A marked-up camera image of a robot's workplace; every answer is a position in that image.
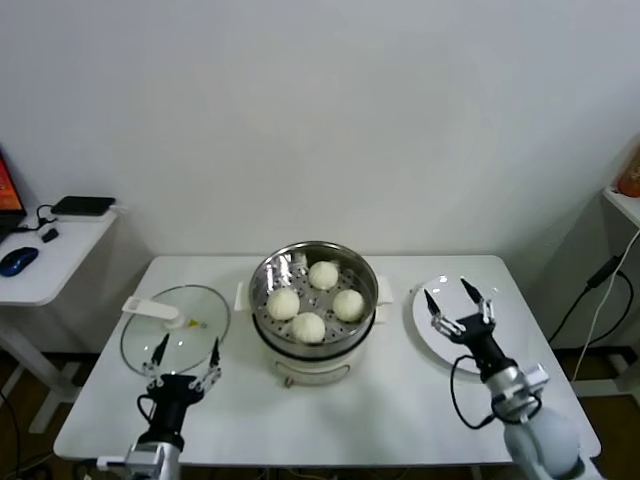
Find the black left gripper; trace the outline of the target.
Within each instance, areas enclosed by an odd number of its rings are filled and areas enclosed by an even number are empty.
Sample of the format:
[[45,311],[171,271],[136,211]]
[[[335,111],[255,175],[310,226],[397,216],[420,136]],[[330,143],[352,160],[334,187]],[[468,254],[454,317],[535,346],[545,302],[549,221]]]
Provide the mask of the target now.
[[151,358],[142,364],[146,399],[153,402],[151,412],[146,415],[147,443],[183,444],[181,431],[188,408],[199,403],[200,393],[206,395],[222,376],[219,339],[215,340],[207,369],[197,379],[191,375],[162,375],[160,365],[169,338],[170,334],[165,334]]

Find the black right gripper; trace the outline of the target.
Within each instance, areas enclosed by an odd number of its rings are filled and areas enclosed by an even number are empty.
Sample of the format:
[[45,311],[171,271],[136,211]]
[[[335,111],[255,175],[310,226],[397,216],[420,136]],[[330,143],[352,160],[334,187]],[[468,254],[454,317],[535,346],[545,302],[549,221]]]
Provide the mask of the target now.
[[482,382],[517,363],[507,357],[493,337],[496,320],[491,299],[486,299],[481,292],[466,279],[460,279],[464,290],[477,307],[477,312],[467,315],[459,321],[449,320],[438,304],[424,289],[427,308],[431,314],[431,326],[454,344],[465,346],[473,357],[480,371]]

